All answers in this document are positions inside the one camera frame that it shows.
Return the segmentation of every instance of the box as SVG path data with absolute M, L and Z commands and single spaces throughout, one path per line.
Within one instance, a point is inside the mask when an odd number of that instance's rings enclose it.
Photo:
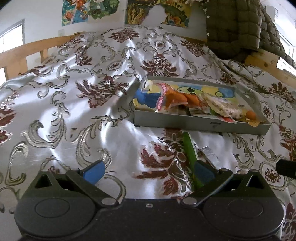
M 208 85 L 220 88 L 230 88 L 234 90 L 235 96 L 239 103 L 243 101 L 256 113 L 260 120 L 266 121 L 253 127 L 246 122 L 227 123 L 218 119 L 209 119 L 204 117 L 189 116 L 189 115 L 176 115 L 167 113 L 158 113 L 152 111 L 135 110 L 134 124 L 135 126 L 159 127 L 159 128 L 173 128 L 182 130 L 194 131 L 214 131 L 214 132 L 230 132 L 238 134 L 252 134 L 252 135 L 265 135 L 269 128 L 270 123 L 261 113 L 259 108 L 255 106 L 248 97 L 238 91 L 236 88 L 221 85 L 211 82 L 204 82 L 198 80 L 161 77 L 161 76 L 148 76 L 149 80 L 169 81 L 169 82 L 182 82 L 189 84 Z

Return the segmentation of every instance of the brown quilted jacket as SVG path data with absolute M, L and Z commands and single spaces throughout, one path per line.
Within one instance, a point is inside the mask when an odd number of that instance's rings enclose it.
M 259 0 L 209 0 L 205 7 L 207 44 L 219 58 L 243 61 L 252 50 L 261 48 L 282 57 L 296 69 Z

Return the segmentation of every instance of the poster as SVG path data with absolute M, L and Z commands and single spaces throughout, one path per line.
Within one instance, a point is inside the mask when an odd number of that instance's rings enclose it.
M 88 12 L 89 0 L 63 0 L 62 26 L 86 22 Z
M 126 24 L 141 24 L 154 5 L 161 5 L 167 15 L 162 24 L 188 27 L 191 7 L 186 0 L 128 0 Z
M 89 22 L 98 22 L 102 17 L 109 16 L 117 12 L 119 0 L 90 0 L 89 2 Z

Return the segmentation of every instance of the bedspread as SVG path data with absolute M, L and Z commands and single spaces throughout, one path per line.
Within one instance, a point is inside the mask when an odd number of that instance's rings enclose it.
M 135 127 L 132 98 L 145 75 L 237 87 L 272 123 L 265 136 L 190 131 L 234 173 L 257 169 L 283 206 L 282 240 L 296 236 L 296 180 L 275 170 L 296 158 L 295 90 L 270 74 L 218 59 L 161 27 L 82 34 L 0 89 L 0 239 L 20 237 L 14 207 L 39 170 L 65 173 L 102 159 L 96 186 L 123 198 L 171 198 L 192 191 L 182 130 Z

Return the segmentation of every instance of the wooden headboard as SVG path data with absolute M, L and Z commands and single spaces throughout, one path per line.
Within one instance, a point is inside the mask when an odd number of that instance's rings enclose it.
M 60 46 L 73 39 L 80 33 L 70 36 L 62 36 L 51 39 L 44 39 L 16 47 L 0 54 L 0 69 L 4 68 L 7 80 L 17 77 L 28 71 L 26 57 L 40 52 L 41 63 L 48 57 L 48 49 Z M 191 43 L 205 43 L 206 41 L 180 36 Z M 296 88 L 296 77 L 287 71 L 278 69 L 279 56 L 264 50 L 253 52 L 246 60 L 246 65 L 254 65 L 270 73 L 281 82 Z

